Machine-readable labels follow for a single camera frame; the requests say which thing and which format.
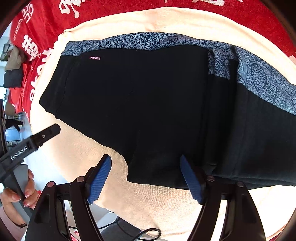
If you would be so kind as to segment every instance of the person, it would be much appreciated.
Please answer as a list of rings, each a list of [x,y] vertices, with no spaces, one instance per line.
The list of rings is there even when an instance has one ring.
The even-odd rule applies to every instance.
[[[28,177],[29,181],[24,193],[26,199],[23,203],[25,207],[34,209],[40,195],[35,189],[34,174],[31,170],[28,172]],[[20,201],[20,196],[11,189],[5,188],[0,193],[0,199],[3,205],[0,208],[0,218],[15,240],[20,241],[27,230],[27,224],[12,205],[12,203]]]
[[[19,120],[15,120],[15,119],[5,119],[5,129],[8,129],[12,126],[14,126],[17,131],[20,131],[20,128],[18,125],[24,125],[24,123],[22,121]]]

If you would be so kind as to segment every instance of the finger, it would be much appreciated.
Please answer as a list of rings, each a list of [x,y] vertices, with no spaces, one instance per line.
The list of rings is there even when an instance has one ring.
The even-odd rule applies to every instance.
[[[38,202],[38,199],[36,200],[36,202],[34,202],[34,203],[30,206],[30,208],[34,209],[34,208],[36,207],[36,204],[37,204],[37,202]]]
[[[10,188],[5,188],[3,192],[0,194],[0,199],[3,205],[6,205],[11,202],[18,202],[20,201],[20,196],[17,195],[13,190]]]
[[[38,197],[37,197],[37,200],[30,206],[30,208],[32,208],[32,209],[34,209],[35,207],[36,207],[36,204],[37,204],[37,202],[38,202],[38,200],[39,200],[39,197],[40,197],[40,194],[39,194],[39,192],[37,191],[37,193],[38,193]]]
[[[30,179],[34,178],[34,174],[30,169],[28,170],[28,176],[29,176]]]
[[[26,198],[25,200],[24,200],[24,206],[25,207],[29,207],[29,206],[31,206],[32,204],[34,204],[37,200],[38,200],[38,196],[39,196],[39,194],[38,194],[38,192],[35,190],[35,192],[32,194],[32,195],[30,195],[28,198]]]
[[[35,191],[35,182],[33,179],[29,178],[28,184],[25,188],[25,197],[28,198],[31,196]]]

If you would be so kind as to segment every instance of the hand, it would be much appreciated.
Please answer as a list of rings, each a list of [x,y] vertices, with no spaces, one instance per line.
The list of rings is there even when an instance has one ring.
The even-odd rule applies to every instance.
[[[24,193],[26,199],[23,203],[25,207],[30,207],[34,209],[40,195],[35,189],[35,182],[33,180],[34,175],[31,170],[28,171],[28,176],[29,181]],[[20,201],[20,196],[17,195],[11,189],[5,188],[3,192],[0,194],[0,199],[4,208],[4,212],[6,213],[8,218],[17,225],[24,224],[25,221],[12,205],[12,203]]]

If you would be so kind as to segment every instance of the blue gripper pad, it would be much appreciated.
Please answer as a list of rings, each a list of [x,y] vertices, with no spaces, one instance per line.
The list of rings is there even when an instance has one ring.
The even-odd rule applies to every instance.
[[[90,195],[87,199],[90,205],[93,204],[93,202],[99,198],[101,191],[103,189],[103,186],[106,182],[106,179],[110,173],[111,166],[112,166],[111,157],[107,156],[103,165],[101,166],[100,170],[98,171],[95,179],[91,183]]]
[[[184,155],[182,155],[180,158],[180,168],[193,199],[197,200],[198,203],[201,203],[202,193],[201,193],[200,182],[196,178],[190,164],[188,163]]]

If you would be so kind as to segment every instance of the sleeve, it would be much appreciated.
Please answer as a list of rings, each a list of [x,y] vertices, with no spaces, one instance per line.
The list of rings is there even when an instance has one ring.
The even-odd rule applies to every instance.
[[[22,237],[24,236],[27,226],[24,228],[19,228],[16,226],[6,215],[4,212],[3,207],[0,208],[0,218],[2,219],[3,223],[9,230],[9,232],[12,234],[12,236],[16,239],[16,241],[20,241]]]

